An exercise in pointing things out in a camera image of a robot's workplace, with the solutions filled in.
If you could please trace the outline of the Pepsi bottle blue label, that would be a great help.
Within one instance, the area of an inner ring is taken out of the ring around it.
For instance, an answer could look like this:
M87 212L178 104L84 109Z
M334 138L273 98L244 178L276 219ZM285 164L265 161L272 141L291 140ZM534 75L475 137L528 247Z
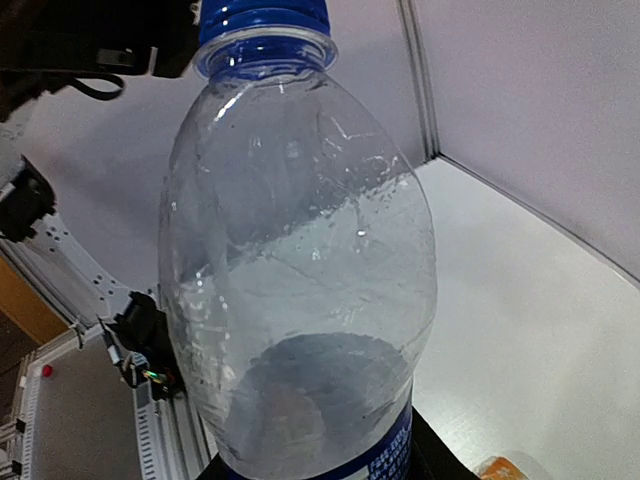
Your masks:
M329 74L322 1L205 1L159 277L189 398L231 479L405 479L437 298L431 213Z

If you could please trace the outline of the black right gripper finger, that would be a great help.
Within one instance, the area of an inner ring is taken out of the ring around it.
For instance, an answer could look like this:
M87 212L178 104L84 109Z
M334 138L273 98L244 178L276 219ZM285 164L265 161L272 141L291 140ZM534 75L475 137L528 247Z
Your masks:
M415 407L412 408L408 479L479 480L479 477L453 454Z

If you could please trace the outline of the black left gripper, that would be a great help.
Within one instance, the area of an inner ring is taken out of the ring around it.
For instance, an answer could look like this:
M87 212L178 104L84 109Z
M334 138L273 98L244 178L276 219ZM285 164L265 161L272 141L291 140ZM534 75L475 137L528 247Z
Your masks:
M198 48L197 1L4 1L1 119L71 86L100 101L127 76L178 78Z

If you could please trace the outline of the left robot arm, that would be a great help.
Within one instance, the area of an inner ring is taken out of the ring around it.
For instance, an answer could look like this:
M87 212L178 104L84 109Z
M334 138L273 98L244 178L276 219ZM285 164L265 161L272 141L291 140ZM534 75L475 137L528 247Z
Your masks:
M36 101L73 88L102 102L129 76L181 76L199 45L196 1L5 1L1 5L1 250L112 365L155 400L184 391L152 292L110 276L64 225L54 189L16 148Z

